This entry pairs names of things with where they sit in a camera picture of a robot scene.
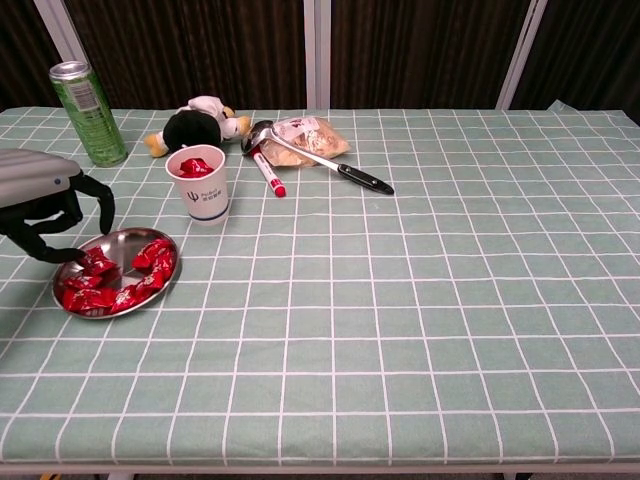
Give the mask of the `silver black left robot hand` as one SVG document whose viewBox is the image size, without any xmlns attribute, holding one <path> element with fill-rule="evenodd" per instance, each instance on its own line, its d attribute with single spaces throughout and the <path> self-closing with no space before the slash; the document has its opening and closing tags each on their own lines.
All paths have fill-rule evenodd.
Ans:
<svg viewBox="0 0 640 480">
<path fill-rule="evenodd" d="M 100 206 L 99 228 L 106 235 L 115 217 L 114 195 L 77 162 L 28 149 L 1 151 L 1 234 L 28 256 L 51 264 L 76 261 L 76 248 L 53 248 L 43 234 L 64 232 L 83 219 L 77 194 L 94 197 Z"/>
</svg>

